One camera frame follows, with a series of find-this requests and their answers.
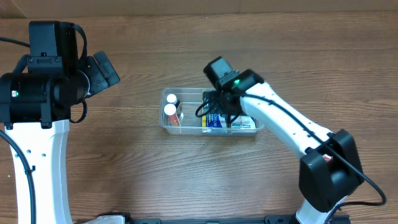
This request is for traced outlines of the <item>blue yellow VapoDrops box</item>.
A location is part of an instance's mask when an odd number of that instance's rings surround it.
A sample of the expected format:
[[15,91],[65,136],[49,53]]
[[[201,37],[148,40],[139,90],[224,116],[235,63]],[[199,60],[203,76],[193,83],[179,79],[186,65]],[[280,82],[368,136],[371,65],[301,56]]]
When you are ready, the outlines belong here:
[[201,126],[203,128],[227,128],[226,124],[226,116],[223,114],[220,109],[220,105],[216,100],[216,92],[212,91],[204,91],[202,94],[202,102],[207,103],[202,109],[201,113],[207,113],[201,118]]

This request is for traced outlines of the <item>white blue medicine box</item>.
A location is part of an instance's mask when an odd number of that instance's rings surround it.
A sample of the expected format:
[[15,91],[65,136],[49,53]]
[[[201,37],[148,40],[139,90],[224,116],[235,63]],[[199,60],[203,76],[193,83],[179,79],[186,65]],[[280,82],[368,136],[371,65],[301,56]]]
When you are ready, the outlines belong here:
[[231,128],[237,129],[254,129],[256,127],[256,121],[250,116],[239,116],[236,120],[231,123]]

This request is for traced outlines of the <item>dark bottle white cap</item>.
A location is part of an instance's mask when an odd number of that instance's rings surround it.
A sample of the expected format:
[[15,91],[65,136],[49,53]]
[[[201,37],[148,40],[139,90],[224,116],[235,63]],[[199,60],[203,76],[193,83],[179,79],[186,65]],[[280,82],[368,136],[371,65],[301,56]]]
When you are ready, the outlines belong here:
[[175,94],[168,94],[166,96],[166,101],[168,104],[173,104],[176,108],[179,106],[180,104],[180,100],[177,98],[177,96]]

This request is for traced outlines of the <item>orange tube white cap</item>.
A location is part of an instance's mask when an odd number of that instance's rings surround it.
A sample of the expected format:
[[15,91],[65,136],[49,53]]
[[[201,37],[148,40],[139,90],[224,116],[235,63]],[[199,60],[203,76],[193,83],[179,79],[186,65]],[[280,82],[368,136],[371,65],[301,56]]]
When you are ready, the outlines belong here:
[[167,115],[172,126],[180,126],[180,120],[177,115],[177,108],[173,104],[164,106],[164,113]]

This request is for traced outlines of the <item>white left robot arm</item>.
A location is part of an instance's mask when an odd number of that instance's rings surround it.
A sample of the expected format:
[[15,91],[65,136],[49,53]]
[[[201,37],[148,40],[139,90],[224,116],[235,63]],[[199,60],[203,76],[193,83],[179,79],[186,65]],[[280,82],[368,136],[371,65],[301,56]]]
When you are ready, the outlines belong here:
[[72,223],[66,148],[71,107],[119,83],[100,51],[79,64],[61,56],[28,57],[28,73],[1,77],[1,136],[14,156],[19,223]]

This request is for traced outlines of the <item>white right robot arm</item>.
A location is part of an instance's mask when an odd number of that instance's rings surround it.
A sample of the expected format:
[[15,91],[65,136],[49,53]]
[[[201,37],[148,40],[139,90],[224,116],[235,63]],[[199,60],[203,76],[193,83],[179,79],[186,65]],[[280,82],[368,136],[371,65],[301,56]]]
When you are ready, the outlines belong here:
[[302,206],[292,223],[331,223],[365,180],[353,136],[345,130],[333,133],[284,101],[252,70],[204,68],[215,88],[212,105],[232,116],[246,114],[264,124],[299,159]]

